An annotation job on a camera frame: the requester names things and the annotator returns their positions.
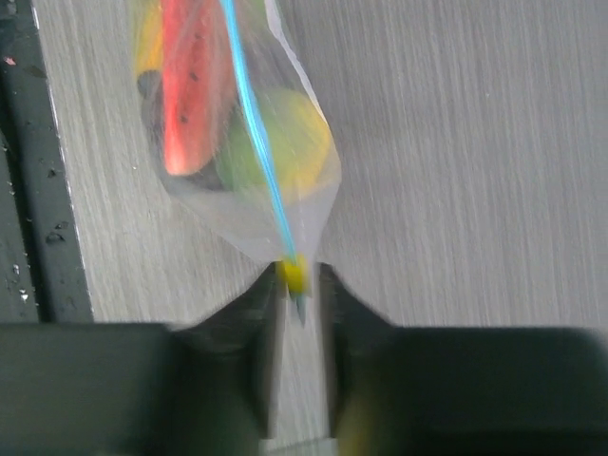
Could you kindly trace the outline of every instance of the green fruit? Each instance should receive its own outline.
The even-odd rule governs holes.
[[[333,144],[329,126],[300,92],[276,89],[258,94],[257,101],[283,198],[289,202],[309,195]],[[267,185],[240,112],[233,115],[216,166],[229,190],[259,194]]]

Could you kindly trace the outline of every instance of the gray tabletop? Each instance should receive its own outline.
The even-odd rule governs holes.
[[[86,278],[99,321],[190,324],[258,266],[155,177],[125,3],[35,1]],[[608,324],[608,2],[283,3],[343,164],[321,259],[407,325]],[[275,446],[325,429],[309,320]]]

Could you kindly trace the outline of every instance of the plastic bag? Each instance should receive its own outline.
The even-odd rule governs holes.
[[[254,260],[285,256],[286,236],[313,257],[340,160],[276,1],[132,1],[142,119],[166,190]],[[252,100],[282,224],[256,147],[263,138],[252,130]]]

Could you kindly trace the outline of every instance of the clear plastic bag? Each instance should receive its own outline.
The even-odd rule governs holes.
[[[286,255],[258,133],[243,108],[251,102],[245,71],[294,247],[313,257],[340,160],[276,0],[132,1],[142,119],[167,191],[247,256]]]

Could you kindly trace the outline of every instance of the black metal rail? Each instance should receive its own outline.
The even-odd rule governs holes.
[[[92,321],[29,0],[0,0],[0,321]]]

